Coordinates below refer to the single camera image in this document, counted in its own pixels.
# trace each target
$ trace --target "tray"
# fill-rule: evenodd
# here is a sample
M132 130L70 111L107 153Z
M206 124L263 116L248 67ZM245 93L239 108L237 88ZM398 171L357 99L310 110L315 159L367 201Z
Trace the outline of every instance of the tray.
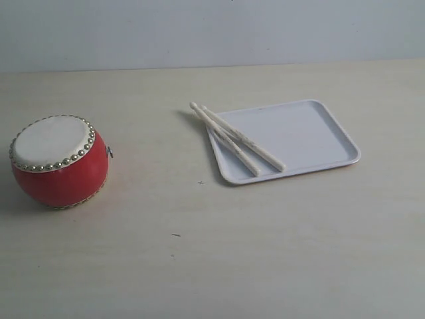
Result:
M255 183L346 166L358 162L361 157L360 150L345 130L328 109L316 100L218 115L286 164L286 170L280 172L237 143L261 169L261 175L255 177L207 129L221 175L232 184Z

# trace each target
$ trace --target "drum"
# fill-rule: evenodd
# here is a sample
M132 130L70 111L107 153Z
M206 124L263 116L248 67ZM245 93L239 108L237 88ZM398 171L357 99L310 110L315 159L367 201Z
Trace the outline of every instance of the drum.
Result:
M13 139L9 157L19 186L54 208L85 202L103 186L110 148L93 126L72 115L51 116Z

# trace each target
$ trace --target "small drum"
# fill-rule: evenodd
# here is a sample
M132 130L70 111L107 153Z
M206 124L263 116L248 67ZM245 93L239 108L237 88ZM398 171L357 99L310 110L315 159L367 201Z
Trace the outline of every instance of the small drum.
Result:
M96 194L106 180L109 155L93 126L72 115L30 124L9 150L19 186L54 208L72 207Z

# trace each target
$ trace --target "wooden table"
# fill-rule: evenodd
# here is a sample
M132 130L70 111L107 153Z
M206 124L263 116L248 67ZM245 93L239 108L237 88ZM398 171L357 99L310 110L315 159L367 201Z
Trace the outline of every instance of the wooden table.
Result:
M362 160L227 185L189 102L305 98ZM423 317L425 60L0 74L0 107L0 318ZM7 157L55 114L89 119L115 155L66 211L29 199Z

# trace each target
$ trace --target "tray rim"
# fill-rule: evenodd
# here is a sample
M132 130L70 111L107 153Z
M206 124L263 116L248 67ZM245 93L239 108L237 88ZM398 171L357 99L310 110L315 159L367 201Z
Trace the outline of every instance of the tray rim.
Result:
M295 175L313 173L313 172L317 172L317 171L324 171L324 170L328 170L328 169L344 167L344 166L353 165L354 163L357 163L361 159L361 151L360 151L359 147L356 145L356 143L353 141L353 139L347 133L347 131L340 125L340 123L337 121L337 119L334 117L334 115L332 115L332 113L329 111L328 107L326 107L326 105L324 103L320 102L319 100L312 99L312 98L304 99L304 100L296 100L296 101L284 102L284 103L279 103L279 104L271 104L271 105L266 105L266 106L256 106L256 107L252 107L252 108L243 108L243 109L239 109L239 110L225 111L225 112L217 113L217 115L247 112L247 111L252 111L252 110L258 110L258 109L264 109L264 108L273 108L273 107L278 107L278 106L284 107L284 106L288 106L290 104L303 103L303 102L315 102L315 103L319 104L327 112L327 115L332 119L332 121L340 129L340 131L343 133L343 135L347 138L347 140L349 141L351 146L356 151L356 156L353 159L349 159L347 161L335 161L335 162L328 163L328 164L321 164L321 165L317 165L317 166L313 166L313 167L296 169L289 174L285 173L283 171L282 173L252 177L252 178L248 178L248 179L234 179L226 173L226 170L223 168L222 162L218 159L218 154L221 153L220 146L219 146L219 144L216 140L216 137L214 136L214 133L212 132L212 130L209 127L207 127L207 132L208 132L208 135L209 135L209 138L210 138L212 150L214 152L214 156L215 156L215 159L216 159L216 162L217 162L217 165L218 165L218 169L220 170L220 174L224 178L224 180L226 180L228 183L233 184L233 185L245 185L245 184L251 184L251 183L258 183L258 182L261 182L261 181L269 181L269 180L272 180L272 179L280 179L280 178L291 177L291 176L295 176Z

